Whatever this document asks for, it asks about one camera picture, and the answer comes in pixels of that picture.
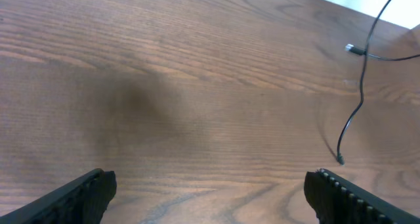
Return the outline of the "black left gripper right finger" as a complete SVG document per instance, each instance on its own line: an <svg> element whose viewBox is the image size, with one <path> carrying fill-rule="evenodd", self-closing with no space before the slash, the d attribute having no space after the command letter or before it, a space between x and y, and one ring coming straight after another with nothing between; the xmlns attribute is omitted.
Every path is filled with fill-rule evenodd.
<svg viewBox="0 0 420 224"><path fill-rule="evenodd" d="M419 218L337 174L307 172L304 195L322 224L419 224Z"/></svg>

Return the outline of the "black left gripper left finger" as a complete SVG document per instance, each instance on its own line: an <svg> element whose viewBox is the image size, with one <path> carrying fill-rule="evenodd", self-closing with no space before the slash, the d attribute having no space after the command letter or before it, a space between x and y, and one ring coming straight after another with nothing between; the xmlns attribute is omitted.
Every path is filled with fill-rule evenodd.
<svg viewBox="0 0 420 224"><path fill-rule="evenodd" d="M116 195L114 171L94 169L1 217L4 224L100 223Z"/></svg>

